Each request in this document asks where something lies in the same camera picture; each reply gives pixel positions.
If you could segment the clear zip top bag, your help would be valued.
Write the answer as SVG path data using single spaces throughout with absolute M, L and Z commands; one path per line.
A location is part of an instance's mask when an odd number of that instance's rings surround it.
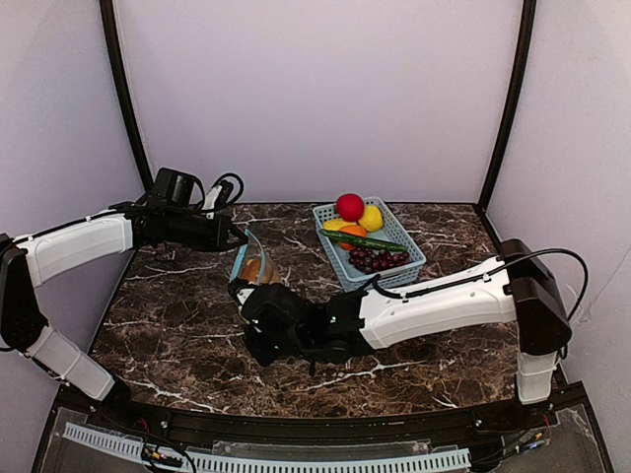
M 281 277 L 276 264 L 259 238 L 250 230 L 245 230 L 245 244 L 237 253 L 230 282 L 237 279 L 256 286 L 280 283 Z

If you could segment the brown toy kiwi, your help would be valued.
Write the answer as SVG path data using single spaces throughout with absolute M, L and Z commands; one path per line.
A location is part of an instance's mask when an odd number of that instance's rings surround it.
M 255 285 L 275 284 L 281 282 L 280 273 L 276 265 L 269 259 L 249 259 L 240 273 L 240 278 Z

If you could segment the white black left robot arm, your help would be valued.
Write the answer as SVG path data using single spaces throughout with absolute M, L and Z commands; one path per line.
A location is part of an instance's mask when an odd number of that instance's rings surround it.
M 33 235 L 1 236 L 1 349 L 16 351 L 98 402 L 122 401 L 128 387 L 53 328 L 35 290 L 70 270 L 106 256 L 161 243 L 221 253 L 247 242 L 226 215 L 244 182 L 222 174 L 206 189 L 189 173 L 161 168 L 136 201 Z

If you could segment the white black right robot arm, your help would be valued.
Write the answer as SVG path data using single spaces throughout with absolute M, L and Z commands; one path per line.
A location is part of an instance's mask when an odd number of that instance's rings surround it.
M 518 426 L 529 406 L 543 406 L 552 377 L 572 337 L 572 309 L 564 306 L 556 279 L 542 262 L 547 255 L 584 259 L 566 248 L 530 250 L 509 239 L 501 252 L 451 276 L 383 288 L 380 277 L 325 304 L 301 298 L 281 283 L 251 281 L 235 273 L 229 293 L 245 320 L 245 346 L 263 366 L 299 357 L 310 365 L 344 364 L 401 342 L 453 329 L 514 321 L 519 351 L 517 405 L 497 421 Z

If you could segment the small yellow toy fruit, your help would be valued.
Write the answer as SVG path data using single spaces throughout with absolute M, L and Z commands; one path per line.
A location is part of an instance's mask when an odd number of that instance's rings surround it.
M 347 221 L 344 221 L 343 219 L 333 219 L 333 220 L 324 222 L 322 224 L 322 228 L 326 231 L 339 232 L 344 228 L 354 227 L 356 225 L 357 225 L 356 222 L 347 222 Z

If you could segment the orange toy orange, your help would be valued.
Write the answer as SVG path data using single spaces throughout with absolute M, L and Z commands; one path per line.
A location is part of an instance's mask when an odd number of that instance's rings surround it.
M 347 235 L 351 235 L 351 236 L 354 236 L 354 237 L 367 237 L 368 236 L 367 231 L 363 227 L 361 227 L 359 225 L 347 226 L 347 227 L 344 227 L 344 228 L 340 229 L 340 231 L 342 233 L 345 233 Z M 341 248 L 343 248 L 344 250 L 347 250 L 347 251 L 351 251 L 351 250 L 355 249 L 355 246 L 353 244 L 347 243 L 347 242 L 340 242 L 339 246 Z

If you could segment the red toy apple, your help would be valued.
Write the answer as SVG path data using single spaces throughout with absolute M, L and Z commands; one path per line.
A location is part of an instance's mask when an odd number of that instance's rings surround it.
M 345 193 L 336 200 L 336 211 L 346 222 L 357 222 L 365 213 L 364 200 L 355 193 Z

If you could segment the green toy cucumber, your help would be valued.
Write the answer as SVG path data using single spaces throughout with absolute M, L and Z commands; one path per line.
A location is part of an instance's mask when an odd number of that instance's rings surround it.
M 344 232 L 334 232 L 327 230 L 320 230 L 319 233 L 333 241 L 341 242 L 357 247 L 365 247 L 373 250 L 386 250 L 391 252 L 406 252 L 407 247 L 405 245 L 395 243 L 392 241 L 381 240 L 377 238 L 355 236 Z

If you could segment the light blue perforated basket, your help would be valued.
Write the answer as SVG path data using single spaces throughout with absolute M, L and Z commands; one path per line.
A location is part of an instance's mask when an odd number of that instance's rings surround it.
M 375 274 L 381 275 L 381 285 L 393 288 L 413 283 L 426 262 L 426 257 L 402 223 L 379 197 L 365 199 L 366 210 L 378 209 L 383 224 L 368 238 L 382 240 L 372 247 L 357 246 L 353 251 L 340 246 L 340 241 L 324 235 L 325 227 L 340 220 L 335 204 L 316 206 L 313 209 L 317 237 L 345 292 L 358 289 Z

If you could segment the purple toy grapes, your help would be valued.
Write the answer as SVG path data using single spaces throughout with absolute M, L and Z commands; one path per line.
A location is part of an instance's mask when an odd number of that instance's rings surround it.
M 372 250 L 356 248 L 349 252 L 349 263 L 364 274 L 373 274 L 410 262 L 408 252 L 389 252 L 386 250 Z

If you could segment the yellow toy lemon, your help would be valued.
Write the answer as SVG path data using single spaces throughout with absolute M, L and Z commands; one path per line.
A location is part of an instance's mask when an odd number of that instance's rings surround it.
M 384 226 L 384 219 L 379 207 L 374 205 L 366 205 L 362 218 L 358 224 L 367 232 L 375 233 Z

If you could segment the black left rear frame post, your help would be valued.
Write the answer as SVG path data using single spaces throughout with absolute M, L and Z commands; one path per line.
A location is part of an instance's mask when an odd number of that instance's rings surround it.
M 112 0 L 100 0 L 99 5 L 105 38 L 105 47 L 119 110 L 137 174 L 140 178 L 143 189 L 147 191 L 152 188 L 154 184 L 154 177 L 150 169 L 149 160 L 143 144 L 131 96 L 131 90 L 127 80 L 121 41 L 118 33 L 115 5 Z

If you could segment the black frame post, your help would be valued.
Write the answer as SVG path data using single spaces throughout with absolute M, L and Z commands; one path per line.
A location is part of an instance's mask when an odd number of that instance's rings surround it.
M 488 211 L 511 137 L 522 86 L 526 75 L 528 54 L 535 20 L 536 4 L 536 0 L 524 0 L 522 2 L 522 12 L 515 56 L 506 99 L 490 163 L 476 204 L 476 212 L 479 215 L 485 215 Z
M 140 178 L 143 189 L 147 191 L 152 188 L 154 184 L 154 177 L 150 169 L 149 160 L 143 144 L 131 96 L 131 90 L 127 80 L 121 41 L 118 33 L 115 5 L 112 0 L 100 0 L 99 5 L 105 38 L 105 47 L 119 110 L 137 174 Z

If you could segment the black front frame rail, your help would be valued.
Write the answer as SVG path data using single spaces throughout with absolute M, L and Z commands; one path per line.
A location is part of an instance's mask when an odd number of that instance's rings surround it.
M 468 408 L 397 416 L 291 419 L 211 414 L 133 402 L 134 429 L 178 446 L 209 446 L 216 440 L 237 442 L 355 445 L 427 439 L 434 446 L 456 444 L 489 453 L 501 439 L 524 429 L 557 427 L 561 413 L 577 410 L 594 417 L 581 382 L 562 385 L 536 406 L 510 399 Z

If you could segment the black right rear frame post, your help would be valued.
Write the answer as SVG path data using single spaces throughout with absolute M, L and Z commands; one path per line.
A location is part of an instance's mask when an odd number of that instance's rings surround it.
M 524 0 L 522 2 L 522 12 L 515 56 L 506 99 L 490 163 L 476 204 L 476 212 L 479 215 L 485 215 L 488 211 L 511 137 L 522 86 L 526 75 L 528 54 L 535 20 L 536 4 L 536 0 Z

